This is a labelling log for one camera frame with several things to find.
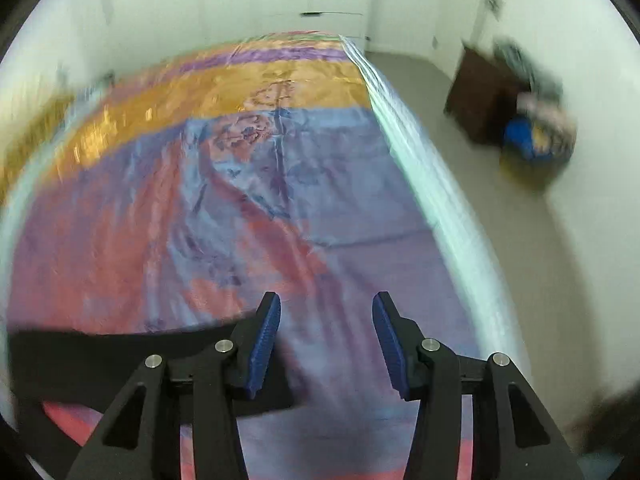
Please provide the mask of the pile of clothes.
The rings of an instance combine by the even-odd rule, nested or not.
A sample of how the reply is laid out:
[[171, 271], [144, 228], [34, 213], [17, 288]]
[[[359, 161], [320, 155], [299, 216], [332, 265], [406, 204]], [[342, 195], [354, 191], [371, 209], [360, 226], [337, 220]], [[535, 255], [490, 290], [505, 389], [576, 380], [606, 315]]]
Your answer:
[[515, 115], [504, 128], [501, 169], [518, 185], [540, 193], [570, 161], [576, 122], [564, 110], [562, 82], [514, 40], [496, 39], [492, 53], [525, 84], [515, 98]]

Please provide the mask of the black pants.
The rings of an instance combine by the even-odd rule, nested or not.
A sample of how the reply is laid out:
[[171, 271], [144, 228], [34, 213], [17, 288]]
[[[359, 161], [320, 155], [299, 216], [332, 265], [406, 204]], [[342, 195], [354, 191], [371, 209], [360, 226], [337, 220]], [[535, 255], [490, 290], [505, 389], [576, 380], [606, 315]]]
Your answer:
[[183, 422], [290, 410], [297, 401], [276, 342], [257, 396], [249, 399], [239, 387], [239, 324], [255, 311], [201, 330], [153, 335], [17, 330], [9, 336], [17, 426], [46, 418], [48, 403], [105, 413], [150, 356], [162, 360]]

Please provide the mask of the dark wooden side cabinet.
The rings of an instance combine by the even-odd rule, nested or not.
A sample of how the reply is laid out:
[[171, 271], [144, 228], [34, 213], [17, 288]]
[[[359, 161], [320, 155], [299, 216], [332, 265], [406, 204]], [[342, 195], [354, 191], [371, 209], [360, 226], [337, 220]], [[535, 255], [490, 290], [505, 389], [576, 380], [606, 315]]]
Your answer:
[[516, 101], [530, 91], [505, 62], [465, 44], [444, 113], [480, 145], [503, 146], [506, 126], [516, 116]]

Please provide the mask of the colourful patchwork bedspread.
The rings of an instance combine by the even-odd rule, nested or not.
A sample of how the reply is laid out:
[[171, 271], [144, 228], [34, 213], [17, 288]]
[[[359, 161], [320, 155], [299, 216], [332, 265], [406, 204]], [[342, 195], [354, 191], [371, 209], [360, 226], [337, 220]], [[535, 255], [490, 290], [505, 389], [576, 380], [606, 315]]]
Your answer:
[[[150, 356], [105, 413], [48, 403], [18, 428], [17, 330], [201, 330], [266, 292], [294, 408], [183, 422]], [[444, 353], [502, 341], [506, 294], [471, 207], [350, 42], [268, 35], [93, 93], [1, 218], [2, 477], [399, 479], [419, 407], [390, 382], [378, 292]]]

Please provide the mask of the white built-in wardrobe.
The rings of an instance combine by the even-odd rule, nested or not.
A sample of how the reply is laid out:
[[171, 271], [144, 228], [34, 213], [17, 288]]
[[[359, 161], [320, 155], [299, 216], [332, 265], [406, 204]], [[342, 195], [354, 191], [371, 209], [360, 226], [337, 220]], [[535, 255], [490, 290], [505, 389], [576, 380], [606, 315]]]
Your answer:
[[70, 0], [86, 49], [131, 61], [289, 30], [335, 32], [360, 49], [421, 49], [437, 0]]

